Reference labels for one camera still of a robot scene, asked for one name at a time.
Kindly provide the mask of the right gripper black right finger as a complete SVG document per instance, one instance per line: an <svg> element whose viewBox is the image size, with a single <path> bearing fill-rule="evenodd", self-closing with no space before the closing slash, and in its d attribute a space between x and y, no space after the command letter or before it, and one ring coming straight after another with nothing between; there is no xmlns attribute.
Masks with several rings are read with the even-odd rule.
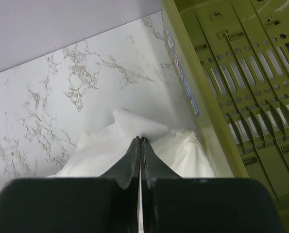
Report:
<svg viewBox="0 0 289 233"><path fill-rule="evenodd" d="M246 178L182 178L140 144L146 233L278 233L267 189Z"/></svg>

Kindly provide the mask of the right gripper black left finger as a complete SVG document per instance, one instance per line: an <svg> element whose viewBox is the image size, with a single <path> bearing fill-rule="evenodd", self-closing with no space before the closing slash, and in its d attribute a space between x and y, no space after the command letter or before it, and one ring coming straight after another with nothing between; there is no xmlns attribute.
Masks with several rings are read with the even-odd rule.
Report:
<svg viewBox="0 0 289 233"><path fill-rule="evenodd" d="M0 233L138 232L140 139L98 177L17 179L0 192Z"/></svg>

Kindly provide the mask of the olive green plastic basket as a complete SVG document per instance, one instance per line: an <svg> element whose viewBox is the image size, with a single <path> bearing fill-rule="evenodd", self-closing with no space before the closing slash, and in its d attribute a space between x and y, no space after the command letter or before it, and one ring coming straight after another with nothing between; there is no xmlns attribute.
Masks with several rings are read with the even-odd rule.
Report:
<svg viewBox="0 0 289 233"><path fill-rule="evenodd" d="M165 46L216 177L261 182L289 232L289 0L164 0Z"/></svg>

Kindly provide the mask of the white t shirt robot print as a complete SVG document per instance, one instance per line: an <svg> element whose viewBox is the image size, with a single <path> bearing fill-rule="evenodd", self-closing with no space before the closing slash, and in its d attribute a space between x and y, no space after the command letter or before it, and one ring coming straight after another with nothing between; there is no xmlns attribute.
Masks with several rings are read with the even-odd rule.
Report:
<svg viewBox="0 0 289 233"><path fill-rule="evenodd" d="M195 132L171 129L118 108L114 123L98 132L82 131L75 152L55 177L98 177L121 159L139 137L145 159L154 153L183 178L213 178L214 171Z"/></svg>

